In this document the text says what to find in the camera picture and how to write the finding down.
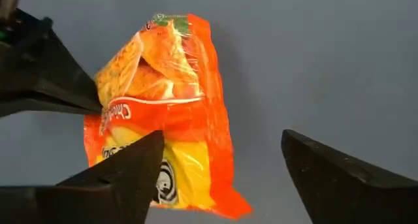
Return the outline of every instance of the crinkled plastic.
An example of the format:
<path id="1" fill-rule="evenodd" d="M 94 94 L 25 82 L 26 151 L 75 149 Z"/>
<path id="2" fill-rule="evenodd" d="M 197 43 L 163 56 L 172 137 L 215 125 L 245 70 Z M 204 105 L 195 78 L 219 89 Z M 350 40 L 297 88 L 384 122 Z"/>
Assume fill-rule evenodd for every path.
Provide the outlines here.
<path id="1" fill-rule="evenodd" d="M 90 166 L 160 129 L 165 150 L 152 206 L 233 219 L 251 212 L 232 188 L 233 147 L 207 21 L 157 14 L 96 83 L 104 109 L 84 120 Z"/>

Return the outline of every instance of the blue-gray wall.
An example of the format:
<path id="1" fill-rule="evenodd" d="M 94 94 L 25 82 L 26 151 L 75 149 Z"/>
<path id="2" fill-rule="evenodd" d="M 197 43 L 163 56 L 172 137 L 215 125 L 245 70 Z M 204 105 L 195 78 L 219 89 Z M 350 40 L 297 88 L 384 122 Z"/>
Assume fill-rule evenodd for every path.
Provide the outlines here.
<path id="1" fill-rule="evenodd" d="M 418 179 L 418 0 L 21 0 L 49 16 L 93 74 L 154 12 L 212 24 L 236 151 L 235 187 L 255 215 L 310 223 L 280 151 L 293 128 Z M 0 120 L 0 184 L 52 184 L 87 167 L 82 117 Z M 151 209 L 147 223 L 229 223 Z"/>

